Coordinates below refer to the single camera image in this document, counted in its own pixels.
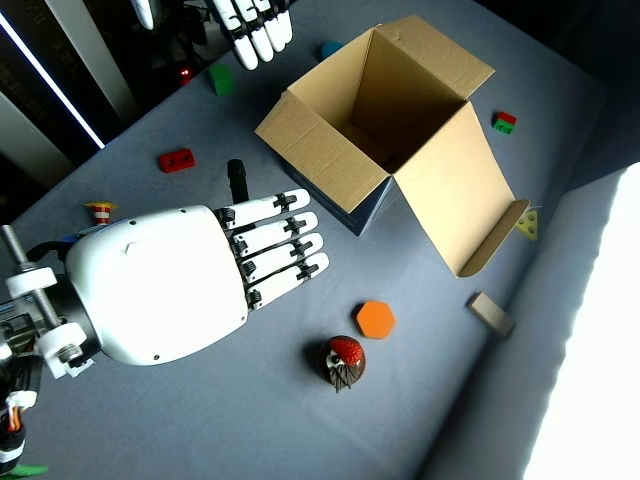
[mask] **robotic arm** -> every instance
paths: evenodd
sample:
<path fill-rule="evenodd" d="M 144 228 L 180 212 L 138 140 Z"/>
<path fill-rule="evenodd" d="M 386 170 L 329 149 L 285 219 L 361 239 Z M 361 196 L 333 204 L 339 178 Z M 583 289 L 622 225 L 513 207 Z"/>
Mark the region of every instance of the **robotic arm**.
<path fill-rule="evenodd" d="M 99 351 L 130 365 L 177 360 L 324 271 L 317 217 L 295 213 L 309 201 L 300 189 L 122 220 L 63 251 L 61 276 L 38 268 L 2 226 L 17 274 L 6 280 L 13 300 L 0 305 L 0 474 L 24 447 L 21 415 L 35 403 L 42 365 L 59 378 L 77 376 Z"/>
<path fill-rule="evenodd" d="M 131 0 L 142 26 L 153 30 L 158 23 L 161 0 Z M 258 59 L 270 62 L 293 37 L 289 0 L 206 0 L 222 33 L 247 70 Z"/>

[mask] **strawberry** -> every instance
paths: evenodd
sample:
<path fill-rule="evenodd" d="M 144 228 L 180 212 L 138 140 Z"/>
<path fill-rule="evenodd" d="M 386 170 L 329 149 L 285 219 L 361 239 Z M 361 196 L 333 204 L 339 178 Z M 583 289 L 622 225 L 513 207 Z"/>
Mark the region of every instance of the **strawberry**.
<path fill-rule="evenodd" d="M 360 343 L 351 337 L 333 337 L 329 340 L 329 346 L 347 365 L 355 365 L 364 357 Z"/>

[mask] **blue round object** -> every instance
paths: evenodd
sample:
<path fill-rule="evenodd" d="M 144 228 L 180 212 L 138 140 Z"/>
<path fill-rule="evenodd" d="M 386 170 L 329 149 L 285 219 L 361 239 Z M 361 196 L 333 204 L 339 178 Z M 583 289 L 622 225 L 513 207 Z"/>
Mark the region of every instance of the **blue round object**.
<path fill-rule="evenodd" d="M 322 48 L 320 48 L 320 56 L 324 60 L 327 57 L 336 53 L 342 47 L 344 47 L 344 44 L 340 42 L 327 42 L 322 46 Z"/>

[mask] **gray table surface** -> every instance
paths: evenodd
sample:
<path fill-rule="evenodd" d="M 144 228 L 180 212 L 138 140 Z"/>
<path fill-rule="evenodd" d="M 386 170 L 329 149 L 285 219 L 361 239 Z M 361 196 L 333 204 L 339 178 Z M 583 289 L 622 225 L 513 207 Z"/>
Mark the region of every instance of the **gray table surface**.
<path fill-rule="evenodd" d="M 29 248 L 78 231 L 91 223 L 82 204 L 94 200 L 120 205 L 116 218 L 228 204 L 230 158 L 244 160 L 252 196 L 296 188 L 253 129 L 323 42 L 412 13 L 496 68 L 473 103 L 515 195 L 542 202 L 554 171 L 584 146 L 605 97 L 599 83 L 471 1 L 306 0 L 292 8 L 294 39 L 274 62 L 245 72 L 222 59 L 232 96 L 216 97 L 206 73 L 195 78 L 22 215 L 17 233 Z M 512 136 L 491 129 L 496 110 L 518 117 Z M 160 172 L 157 156 L 183 147 L 197 167 Z M 483 272 L 456 279 L 403 200 L 362 238 L 311 209 L 327 272 L 183 360 L 137 368 L 100 357 L 77 379 L 46 374 L 26 416 L 23 463 L 65 479 L 414 476 L 488 336 L 465 302 L 478 290 L 507 302 L 533 245 L 512 233 Z M 2 250 L 0 272 L 10 269 Z M 384 341 L 362 340 L 366 374 L 336 396 L 305 354 L 332 335 L 359 338 L 350 312 L 367 299 L 389 302 L 397 326 Z"/>

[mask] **open cardboard box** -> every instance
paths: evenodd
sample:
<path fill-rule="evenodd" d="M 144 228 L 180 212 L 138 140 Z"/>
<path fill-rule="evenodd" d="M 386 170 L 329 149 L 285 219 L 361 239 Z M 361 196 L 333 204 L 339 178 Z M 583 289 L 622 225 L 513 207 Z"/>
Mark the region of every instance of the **open cardboard box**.
<path fill-rule="evenodd" d="M 412 16 L 379 25 L 289 86 L 256 133 L 356 234 L 394 181 L 451 271 L 480 271 L 529 206 L 469 96 L 493 74 Z"/>

